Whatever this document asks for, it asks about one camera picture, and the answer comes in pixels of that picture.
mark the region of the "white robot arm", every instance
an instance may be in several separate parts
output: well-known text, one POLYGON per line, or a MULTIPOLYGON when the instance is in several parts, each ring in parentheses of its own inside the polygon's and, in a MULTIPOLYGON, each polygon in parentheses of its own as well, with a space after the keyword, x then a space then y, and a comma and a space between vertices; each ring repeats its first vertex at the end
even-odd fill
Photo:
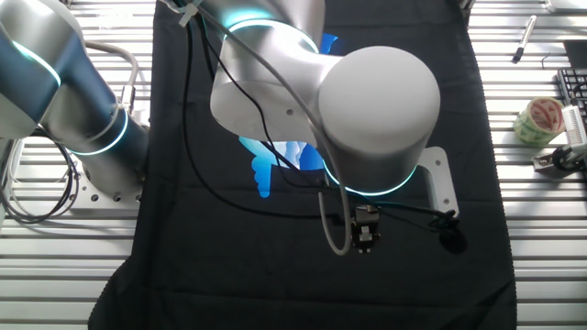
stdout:
MULTIPOLYGON (((446 154, 425 149, 440 92, 417 57, 391 47, 319 54, 323 0, 161 1, 183 14, 183 24, 200 12, 225 39, 220 60, 226 70, 218 68, 210 104, 225 129, 313 145, 343 202, 347 191, 362 198, 391 193, 419 165, 428 174, 432 206, 459 212, 446 154), (259 102, 265 123, 237 84, 259 102)), ((42 125, 77 155, 99 190, 123 193, 141 185, 148 132, 119 111, 63 4, 0 0, 0 50, 0 138, 24 138, 42 125)), ((349 228, 348 207, 345 219, 349 228)), ((359 231, 368 227, 358 215, 355 222, 359 231)))

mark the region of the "black cable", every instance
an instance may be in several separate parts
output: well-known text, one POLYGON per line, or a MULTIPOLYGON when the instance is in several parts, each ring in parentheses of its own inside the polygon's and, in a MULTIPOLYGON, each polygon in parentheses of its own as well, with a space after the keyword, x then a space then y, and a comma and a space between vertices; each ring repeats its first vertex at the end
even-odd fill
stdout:
POLYGON ((208 38, 208 29, 206 28, 204 18, 200 13, 198 13, 195 16, 195 22, 198 24, 200 30, 202 50, 204 51, 205 57, 205 64, 208 69, 208 73, 210 74, 210 79, 214 81, 216 73, 214 72, 214 64, 212 64, 212 57, 210 57, 210 51, 208 50, 208 47, 212 48, 212 45, 210 44, 210 39, 208 38))
POLYGON ((577 97, 575 96, 575 94, 581 89, 581 87, 587 85, 587 82, 581 82, 579 84, 577 84, 575 86, 575 88, 572 89, 572 96, 570 97, 570 104, 571 105, 577 105, 577 97))
POLYGON ((400 217, 400 216, 397 216, 397 215, 394 215, 394 214, 390 214, 390 213, 388 213, 388 212, 386 212, 386 211, 384 211, 384 210, 382 210, 382 209, 379 209, 379 212, 380 212, 382 215, 387 215, 387 216, 391 217, 392 219, 395 219, 395 220, 401 221, 401 222, 403 222, 403 223, 407 223, 407 224, 409 224, 409 225, 411 225, 411 226, 415 226, 415 227, 418 227, 418 228, 420 228, 420 229, 427 230, 427 231, 429 231, 429 232, 431 232, 431 233, 438 233, 438 232, 439 232, 439 230, 438 230, 438 229, 435 229, 435 228, 433 228, 433 227, 431 227, 431 226, 428 226, 428 225, 420 225, 420 224, 418 224, 418 223, 416 223, 416 222, 414 222, 414 221, 410 221, 410 220, 404 219, 404 218, 402 218, 402 217, 400 217))
MULTIPOLYGON (((35 130, 33 136, 45 137, 45 138, 50 139, 50 136, 42 128, 37 128, 35 130)), ((65 158, 65 161, 67 163, 68 181, 67 181, 67 185, 63 191, 63 195, 61 196, 61 198, 59 199, 59 201, 57 202, 55 207, 53 207, 53 209, 49 213, 43 214, 43 215, 29 215, 29 214, 21 213, 14 206, 12 206, 12 204, 9 201, 9 198, 5 195, 5 192, 4 192, 5 185, 3 184, 3 190, 0 192, 0 203, 2 203, 2 205, 6 209, 6 212, 8 213, 8 215, 10 217, 12 217, 14 220, 16 220, 17 222, 19 222, 20 224, 34 225, 34 224, 41 223, 41 222, 43 222, 53 216, 63 215, 72 208, 73 204, 75 203, 75 200, 77 199, 77 195, 79 194, 79 189, 80 189, 80 183, 79 183, 79 178, 78 178, 79 173, 78 173, 78 171, 75 167, 75 164, 73 163, 72 158, 70 157, 67 149, 62 144, 55 142, 55 145, 57 146, 61 155, 63 155, 63 157, 65 158), (75 181, 75 185, 76 185, 75 195, 72 195, 73 181, 75 181), (67 206, 62 212, 59 213, 59 211, 70 200, 71 200, 71 202, 70 202, 69 206, 67 206)), ((3 155, 2 164, 0 166, 0 173, 2 173, 3 176, 6 174, 9 161, 11 161, 11 159, 8 159, 9 158, 8 155, 10 154, 9 151, 12 151, 13 147, 14 147, 14 143, 13 143, 13 141, 11 141, 10 148, 6 148, 5 153, 3 155)))
POLYGON ((410 205, 406 205, 406 204, 393 203, 393 202, 377 202, 377 203, 374 203, 373 205, 378 206, 378 207, 388 207, 388 208, 394 208, 394 209, 398 209, 398 210, 405 210, 405 211, 420 213, 420 214, 424 214, 424 215, 434 215, 434 216, 437 216, 438 218, 442 218, 442 219, 446 219, 446 220, 454 219, 454 215, 456 213, 456 212, 454 212, 454 210, 448 211, 445 213, 445 212, 441 212, 439 210, 433 210, 433 209, 429 209, 429 208, 425 208, 425 207, 410 206, 410 205))
MULTIPOLYGON (((224 198, 220 194, 218 194, 204 179, 202 173, 197 168, 195 164, 194 155, 192 154, 192 150, 190 147, 190 138, 188 136, 187 130, 187 99, 188 94, 190 91, 190 80, 192 78, 192 65, 193 65, 193 57, 194 57, 194 35, 192 33, 192 25, 188 23, 185 27, 185 31, 187 34, 187 68, 185 71, 185 83, 183 86, 183 99, 182 99, 182 132, 183 132, 183 144, 185 146, 185 152, 187 153, 188 160, 194 170, 194 174, 197 177, 198 181, 202 183, 206 190, 210 194, 212 194, 218 201, 232 206, 236 209, 239 209, 244 212, 252 213, 255 215, 265 215, 265 216, 274 216, 274 217, 281 217, 281 218, 290 218, 290 219, 320 219, 321 216, 317 215, 292 215, 292 214, 278 214, 273 212, 267 211, 260 211, 255 210, 252 208, 248 208, 246 206, 239 205, 237 203, 231 202, 228 199, 224 198)), ((337 214, 330 214, 329 217, 338 218, 337 214)))

